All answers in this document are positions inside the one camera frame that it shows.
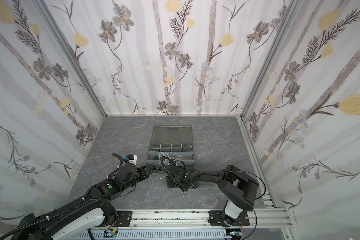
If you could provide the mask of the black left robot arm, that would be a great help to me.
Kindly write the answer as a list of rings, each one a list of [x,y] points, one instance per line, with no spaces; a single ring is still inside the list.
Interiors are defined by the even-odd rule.
[[[120,216],[111,202],[121,197],[125,190],[146,180],[150,171],[149,167],[127,163],[67,205],[38,217],[34,214],[25,216],[16,229],[0,239],[55,240],[64,229],[70,230],[72,236],[93,227],[115,226]]]

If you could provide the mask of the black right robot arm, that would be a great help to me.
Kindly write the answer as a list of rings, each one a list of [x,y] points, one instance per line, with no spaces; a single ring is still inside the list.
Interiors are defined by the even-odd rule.
[[[169,189],[179,188],[183,193],[199,188],[220,190],[228,198],[222,212],[225,227],[233,226],[238,220],[243,221],[240,215],[254,210],[259,182],[233,165],[214,172],[187,170],[173,163],[163,166],[163,169]]]

